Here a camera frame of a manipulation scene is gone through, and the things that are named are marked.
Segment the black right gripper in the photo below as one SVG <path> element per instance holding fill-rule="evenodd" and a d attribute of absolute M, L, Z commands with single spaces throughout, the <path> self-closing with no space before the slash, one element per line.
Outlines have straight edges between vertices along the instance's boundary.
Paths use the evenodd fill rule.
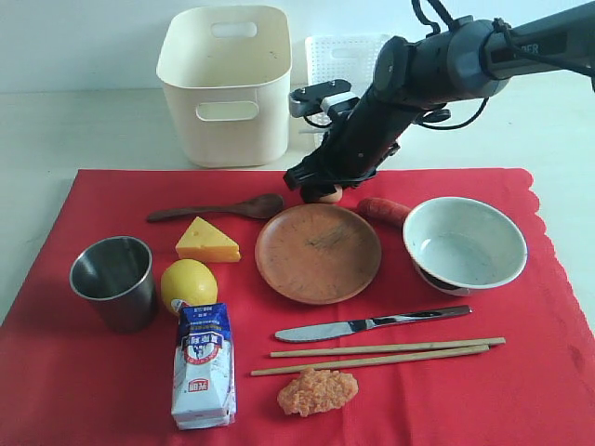
<path fill-rule="evenodd" d="M 316 151 L 316 161 L 302 160 L 284 173 L 285 185 L 299 189 L 304 203 L 319 203 L 335 188 L 343 192 L 358 188 L 377 174 L 372 171 L 420 113 L 418 107 L 383 98 L 375 87 L 368 87 L 348 118 L 332 129 Z M 330 184 L 325 179 L 354 180 Z"/>

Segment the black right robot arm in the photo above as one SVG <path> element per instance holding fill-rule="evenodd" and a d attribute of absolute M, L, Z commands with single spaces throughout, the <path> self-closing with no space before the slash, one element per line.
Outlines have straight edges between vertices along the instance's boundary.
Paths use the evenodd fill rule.
<path fill-rule="evenodd" d="M 338 189 L 356 188 L 399 148 L 410 125 L 442 130 L 450 102 L 499 93 L 514 76 L 566 70 L 594 76 L 594 5 L 587 3 L 512 28 L 502 19 L 453 18 L 439 1 L 432 8 L 446 25 L 411 43 L 393 36 L 381 47 L 372 82 L 361 96 L 344 79 L 308 85 L 289 95 L 292 116 L 319 113 L 321 145 L 284 174 L 290 190 L 315 203 Z"/>

